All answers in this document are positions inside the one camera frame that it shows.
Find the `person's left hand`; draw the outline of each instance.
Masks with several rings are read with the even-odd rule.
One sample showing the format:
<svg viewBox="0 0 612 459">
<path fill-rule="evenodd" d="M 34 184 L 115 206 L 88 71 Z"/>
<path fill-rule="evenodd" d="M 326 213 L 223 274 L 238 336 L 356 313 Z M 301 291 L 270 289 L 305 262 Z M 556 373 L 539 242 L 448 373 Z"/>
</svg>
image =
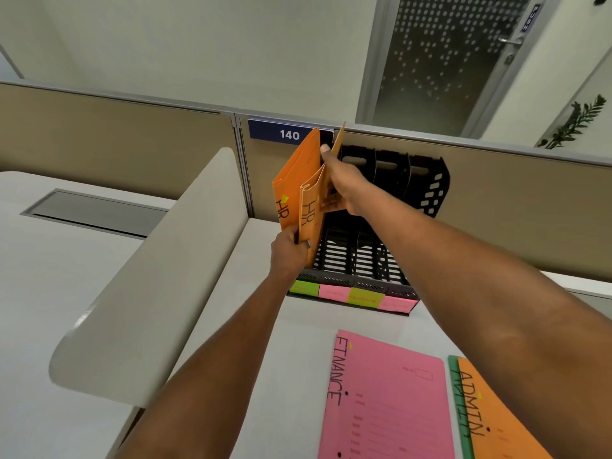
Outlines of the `person's left hand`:
<svg viewBox="0 0 612 459">
<path fill-rule="evenodd" d="M 269 275 L 287 285 L 292 285 L 308 260 L 308 242 L 295 244 L 297 225 L 287 227 L 272 242 Z"/>
</svg>

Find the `desk surface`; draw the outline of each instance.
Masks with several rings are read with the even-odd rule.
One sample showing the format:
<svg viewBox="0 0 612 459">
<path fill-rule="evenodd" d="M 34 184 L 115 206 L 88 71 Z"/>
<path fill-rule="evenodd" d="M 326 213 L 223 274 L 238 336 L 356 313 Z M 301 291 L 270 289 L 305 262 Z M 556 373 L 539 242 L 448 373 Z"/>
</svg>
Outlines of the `desk surface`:
<svg viewBox="0 0 612 459">
<path fill-rule="evenodd" d="M 51 383 L 55 346 L 141 244 L 20 216 L 62 188 L 170 208 L 171 200 L 19 172 L 0 173 L 0 456 L 104 458 L 132 406 Z"/>
<path fill-rule="evenodd" d="M 279 224 L 249 219 L 175 370 L 249 297 L 269 269 Z M 422 303 L 409 317 L 286 297 L 274 326 L 233 458 L 317 457 L 333 340 L 338 329 L 444 360 L 461 355 Z M 448 399 L 452 402 L 451 386 Z M 455 453 L 461 457 L 456 416 Z"/>
</svg>

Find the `cubicle partition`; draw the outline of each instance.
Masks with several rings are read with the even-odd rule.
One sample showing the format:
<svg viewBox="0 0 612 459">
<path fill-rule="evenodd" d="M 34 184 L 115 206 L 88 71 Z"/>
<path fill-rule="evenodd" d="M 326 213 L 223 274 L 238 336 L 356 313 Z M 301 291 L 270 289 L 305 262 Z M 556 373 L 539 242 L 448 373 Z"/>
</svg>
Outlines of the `cubicle partition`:
<svg viewBox="0 0 612 459">
<path fill-rule="evenodd" d="M 250 119 L 277 130 L 337 131 L 341 124 L 0 84 L 0 170 L 178 198 L 227 146 L 240 165 L 249 214 L 274 221 L 272 179 L 295 140 L 254 138 Z M 344 143 L 443 157 L 451 183 L 437 219 L 540 269 L 612 281 L 612 160 L 355 124 Z"/>
</svg>

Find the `hand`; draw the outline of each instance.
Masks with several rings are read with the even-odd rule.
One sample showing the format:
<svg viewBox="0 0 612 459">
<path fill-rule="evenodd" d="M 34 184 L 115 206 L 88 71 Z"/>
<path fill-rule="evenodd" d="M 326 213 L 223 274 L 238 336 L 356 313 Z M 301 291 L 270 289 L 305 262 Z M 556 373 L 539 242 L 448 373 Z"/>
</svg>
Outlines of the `hand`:
<svg viewBox="0 0 612 459">
<path fill-rule="evenodd" d="M 293 285 L 297 275 L 306 266 L 308 259 L 308 242 L 295 244 L 297 225 L 287 227 L 276 235 L 272 242 L 272 257 L 270 259 L 270 273 L 268 276 L 274 280 Z"/>
<path fill-rule="evenodd" d="M 321 146 L 321 157 L 329 171 L 333 186 L 338 191 L 323 200 L 322 211 L 332 212 L 346 209 L 349 214 L 361 215 L 356 200 L 360 192 L 371 184 L 355 166 L 338 161 L 326 144 Z"/>
</svg>

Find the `white desk divider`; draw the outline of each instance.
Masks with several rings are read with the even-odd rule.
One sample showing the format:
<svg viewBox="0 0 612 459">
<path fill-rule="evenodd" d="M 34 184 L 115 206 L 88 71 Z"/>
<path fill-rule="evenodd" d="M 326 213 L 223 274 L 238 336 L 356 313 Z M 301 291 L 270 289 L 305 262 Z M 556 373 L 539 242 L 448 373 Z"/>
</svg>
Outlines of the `white desk divider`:
<svg viewBox="0 0 612 459">
<path fill-rule="evenodd" d="M 60 341 L 49 364 L 51 380 L 147 406 L 169 377 L 246 223 L 236 160 L 222 148 Z"/>
</svg>

